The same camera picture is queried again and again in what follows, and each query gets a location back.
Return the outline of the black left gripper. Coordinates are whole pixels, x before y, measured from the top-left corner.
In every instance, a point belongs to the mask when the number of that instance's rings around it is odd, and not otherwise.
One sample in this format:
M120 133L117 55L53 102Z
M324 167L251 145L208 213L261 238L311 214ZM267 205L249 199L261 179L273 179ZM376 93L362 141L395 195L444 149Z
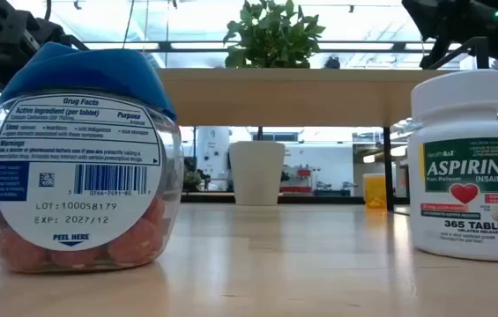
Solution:
M72 46L72 36L61 26L43 18L35 18L29 11L11 11L0 33L0 45L16 53L35 53L47 42Z

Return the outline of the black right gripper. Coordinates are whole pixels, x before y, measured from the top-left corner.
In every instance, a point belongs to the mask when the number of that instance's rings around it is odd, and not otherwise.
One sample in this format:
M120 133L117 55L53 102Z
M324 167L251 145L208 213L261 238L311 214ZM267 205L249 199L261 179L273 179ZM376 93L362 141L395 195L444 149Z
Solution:
M437 17L434 37L438 41L463 43L472 37L483 37L491 33L495 26L476 7L487 7L494 15L498 10L498 0L446 0L437 2Z

